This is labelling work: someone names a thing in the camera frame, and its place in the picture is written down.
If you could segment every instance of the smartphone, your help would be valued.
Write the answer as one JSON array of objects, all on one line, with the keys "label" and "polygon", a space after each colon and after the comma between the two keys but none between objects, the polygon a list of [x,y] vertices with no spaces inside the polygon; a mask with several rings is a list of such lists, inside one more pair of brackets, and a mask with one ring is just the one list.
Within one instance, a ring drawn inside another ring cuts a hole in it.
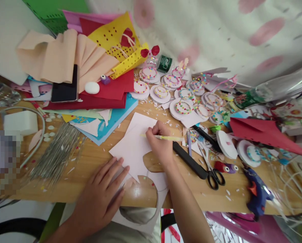
[{"label": "smartphone", "polygon": [[78,100],[78,82],[79,70],[78,65],[73,67],[72,83],[53,83],[51,102],[73,102]]}]

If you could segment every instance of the red ribbon bow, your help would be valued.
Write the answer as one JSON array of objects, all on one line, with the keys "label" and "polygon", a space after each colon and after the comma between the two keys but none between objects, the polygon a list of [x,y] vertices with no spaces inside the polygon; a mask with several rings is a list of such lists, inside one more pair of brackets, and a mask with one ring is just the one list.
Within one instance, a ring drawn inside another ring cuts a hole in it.
[{"label": "red ribbon bow", "polygon": [[141,50],[141,56],[144,58],[147,57],[149,54],[156,56],[156,55],[158,55],[159,52],[160,52],[159,46],[154,46],[154,47],[152,47],[151,51],[149,51],[148,49]]}]

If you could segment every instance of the blue glue gun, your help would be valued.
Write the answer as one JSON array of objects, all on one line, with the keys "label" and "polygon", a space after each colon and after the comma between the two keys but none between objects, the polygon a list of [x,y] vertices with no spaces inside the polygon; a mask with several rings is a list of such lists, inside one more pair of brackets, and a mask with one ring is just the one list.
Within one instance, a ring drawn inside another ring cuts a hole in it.
[{"label": "blue glue gun", "polygon": [[247,207],[254,213],[255,221],[258,221],[259,216],[263,215],[265,212],[266,200],[273,200],[274,196],[253,169],[246,167],[244,170],[245,175],[251,184],[248,189],[252,193],[251,201],[247,203]]}]

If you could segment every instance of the hand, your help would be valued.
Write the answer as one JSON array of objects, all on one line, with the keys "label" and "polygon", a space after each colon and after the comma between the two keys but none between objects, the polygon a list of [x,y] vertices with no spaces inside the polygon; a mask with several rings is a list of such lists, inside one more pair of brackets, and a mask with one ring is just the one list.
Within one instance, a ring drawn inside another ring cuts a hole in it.
[{"label": "hand", "polygon": [[149,127],[145,133],[152,151],[159,159],[163,166],[166,166],[173,162],[172,155],[172,141],[161,140],[156,138],[154,135],[170,136],[170,130],[161,121],[157,121],[157,124],[151,128]]},{"label": "hand", "polygon": [[101,230],[111,222],[119,209],[125,191],[121,189],[114,202],[110,201],[116,194],[119,185],[129,172],[129,166],[111,183],[111,179],[122,166],[123,158],[116,163],[113,157],[99,171],[96,171],[86,184],[77,201],[71,217],[65,222],[84,239]]}]

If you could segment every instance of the polka dot curtain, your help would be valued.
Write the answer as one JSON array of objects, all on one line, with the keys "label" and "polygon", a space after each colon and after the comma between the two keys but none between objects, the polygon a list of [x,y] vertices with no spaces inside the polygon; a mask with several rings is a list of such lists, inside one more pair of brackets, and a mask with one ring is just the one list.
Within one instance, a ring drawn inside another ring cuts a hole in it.
[{"label": "polka dot curtain", "polygon": [[256,86],[302,66],[302,0],[86,0],[92,12],[131,12],[140,42],[193,72],[226,67]]}]

